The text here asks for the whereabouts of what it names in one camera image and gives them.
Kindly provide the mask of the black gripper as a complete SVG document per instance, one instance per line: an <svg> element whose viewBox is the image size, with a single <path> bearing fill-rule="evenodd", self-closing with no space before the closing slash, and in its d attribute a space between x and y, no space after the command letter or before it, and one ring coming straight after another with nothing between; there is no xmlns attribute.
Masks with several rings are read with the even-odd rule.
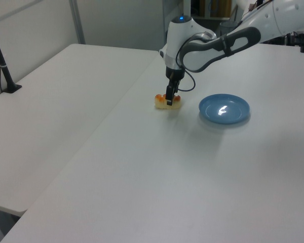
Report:
<svg viewBox="0 0 304 243"><path fill-rule="evenodd" d="M167 105L172 106L173 97L176 93L178 93L178 86L180 81L184 78L184 74L184 69L172 69L166 67L166 77L169 79L165 97Z"/></svg>

